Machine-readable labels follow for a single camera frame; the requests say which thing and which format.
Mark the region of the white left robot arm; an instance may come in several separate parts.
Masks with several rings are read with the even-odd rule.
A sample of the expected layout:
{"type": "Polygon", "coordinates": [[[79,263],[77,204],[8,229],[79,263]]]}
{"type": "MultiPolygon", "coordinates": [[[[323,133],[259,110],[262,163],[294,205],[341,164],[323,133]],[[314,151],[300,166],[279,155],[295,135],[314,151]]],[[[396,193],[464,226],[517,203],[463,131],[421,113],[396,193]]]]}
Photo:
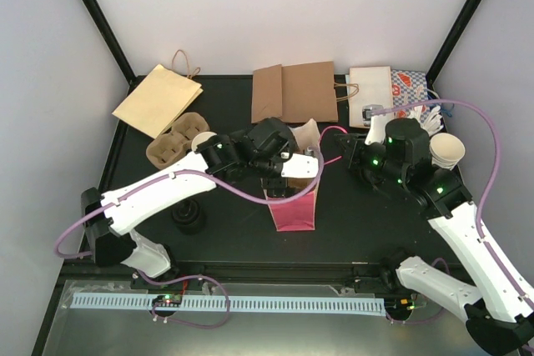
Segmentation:
{"type": "Polygon", "coordinates": [[[101,194],[86,210],[103,211],[84,224],[91,258],[99,267],[123,264],[142,271],[160,288],[171,288],[179,268],[169,251],[137,232],[156,213],[215,189],[216,181],[312,178],[316,160],[298,154],[292,130],[278,118],[231,134],[201,133],[192,149],[169,167],[127,187],[101,194]]]}

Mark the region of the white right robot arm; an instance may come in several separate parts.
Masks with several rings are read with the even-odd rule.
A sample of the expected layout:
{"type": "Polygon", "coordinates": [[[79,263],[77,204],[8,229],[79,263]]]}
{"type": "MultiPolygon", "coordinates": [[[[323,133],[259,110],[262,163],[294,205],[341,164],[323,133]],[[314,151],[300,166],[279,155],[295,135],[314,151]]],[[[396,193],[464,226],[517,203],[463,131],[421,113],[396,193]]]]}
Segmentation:
{"type": "Polygon", "coordinates": [[[506,355],[533,338],[533,287],[513,267],[482,222],[463,182],[431,161],[430,137],[412,119],[389,121],[377,141],[346,134],[338,141],[347,168],[375,189],[407,194],[446,241],[471,283],[400,251],[379,272],[381,286],[412,289],[457,316],[477,345],[506,355]]]}

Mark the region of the cake print paper bag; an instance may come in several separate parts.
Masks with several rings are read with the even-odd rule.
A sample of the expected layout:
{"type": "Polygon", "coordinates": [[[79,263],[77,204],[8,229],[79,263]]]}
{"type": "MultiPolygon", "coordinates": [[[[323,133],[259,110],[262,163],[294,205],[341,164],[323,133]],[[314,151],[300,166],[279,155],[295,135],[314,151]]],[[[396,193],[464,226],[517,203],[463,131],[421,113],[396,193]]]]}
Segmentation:
{"type": "MultiPolygon", "coordinates": [[[[309,147],[320,147],[323,137],[329,132],[338,131],[347,133],[345,128],[339,125],[330,125],[320,132],[317,122],[312,118],[304,125],[291,128],[297,144],[297,154],[303,154],[309,147]]],[[[278,232],[304,232],[315,230],[315,206],[319,189],[316,184],[312,189],[305,188],[312,182],[312,178],[287,178],[286,186],[275,194],[274,189],[265,189],[267,199],[275,200],[289,198],[305,192],[302,198],[290,203],[270,205],[270,213],[278,232]]]]}

